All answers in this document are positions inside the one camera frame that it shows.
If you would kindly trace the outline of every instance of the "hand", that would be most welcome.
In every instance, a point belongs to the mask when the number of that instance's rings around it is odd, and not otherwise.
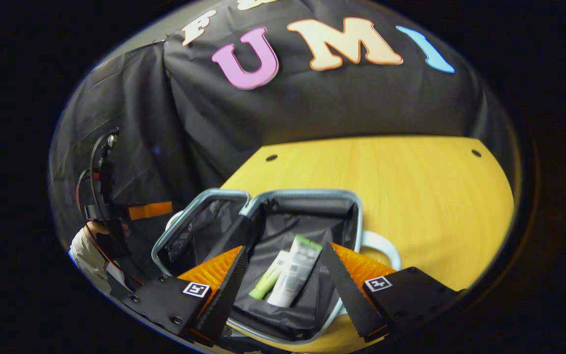
[[[89,221],[87,223],[87,227],[83,227],[83,229],[85,230],[85,235],[87,237],[91,237],[91,235],[88,234],[88,229],[90,229],[90,231],[93,233],[93,240],[97,240],[97,234],[102,234],[102,235],[108,235],[108,229],[106,229],[106,227],[104,227],[104,225],[102,225],[101,222],[94,222],[94,221]],[[124,230],[124,236],[128,237],[128,235],[130,235],[130,233],[128,233],[128,225],[124,224],[123,222],[121,223],[121,228]]]

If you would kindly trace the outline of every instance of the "wooden table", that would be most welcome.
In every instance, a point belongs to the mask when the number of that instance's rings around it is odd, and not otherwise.
[[[267,161],[272,155],[276,159]],[[395,245],[402,268],[417,266],[456,291],[473,284],[490,264],[514,210],[499,163],[478,139],[465,137],[355,137],[264,146],[222,188],[253,197],[289,188],[354,191],[362,200],[363,228]],[[390,264],[372,249],[362,247],[360,253]],[[347,353],[376,343],[364,343],[348,315],[337,317],[310,345],[263,342],[303,353]]]

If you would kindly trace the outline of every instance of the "person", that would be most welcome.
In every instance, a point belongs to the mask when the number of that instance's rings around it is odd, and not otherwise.
[[[94,221],[89,221],[86,226],[88,227],[83,227],[78,231],[71,242],[69,247],[71,260],[104,295],[109,296],[112,293],[111,283],[114,283],[113,280],[116,280],[127,291],[131,292],[132,289],[126,284],[123,271],[108,262],[97,246],[97,234],[108,235],[108,229],[101,223]],[[121,226],[124,235],[128,237],[128,226],[123,223]]]

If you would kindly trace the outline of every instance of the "orange soft finger pad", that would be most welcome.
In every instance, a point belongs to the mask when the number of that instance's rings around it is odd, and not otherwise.
[[[331,243],[331,246],[340,258],[342,264],[344,264],[344,267],[346,267],[346,270],[348,270],[351,278],[353,278],[353,282],[359,287],[368,301],[370,301],[370,298],[368,298],[368,295],[366,295],[366,292],[364,292],[362,288],[364,281],[396,272],[391,267],[380,264],[380,262],[361,255],[352,249],[334,243]]]
[[[131,206],[128,208],[130,220],[147,219],[149,217],[171,213],[171,202],[147,204],[145,206]]]
[[[203,310],[206,309],[216,291],[220,288],[220,284],[222,284],[240,249],[242,249],[242,246],[235,247],[178,276],[179,279],[187,280],[187,282],[205,284],[211,287],[211,295],[204,303]]]

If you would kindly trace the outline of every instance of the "tube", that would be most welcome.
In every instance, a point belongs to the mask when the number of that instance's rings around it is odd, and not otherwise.
[[[289,307],[310,277],[321,251],[320,244],[296,235],[287,262],[268,298],[268,304]]]
[[[281,274],[281,270],[283,270],[283,265],[285,264],[285,260],[287,260],[287,256],[289,256],[289,252],[279,252],[277,257],[274,258],[274,262],[272,262],[263,276],[261,276],[261,279],[256,284],[255,288],[249,292],[250,296],[257,300],[263,299],[265,294],[274,287],[274,283],[276,283],[277,279],[279,279],[279,275]]]

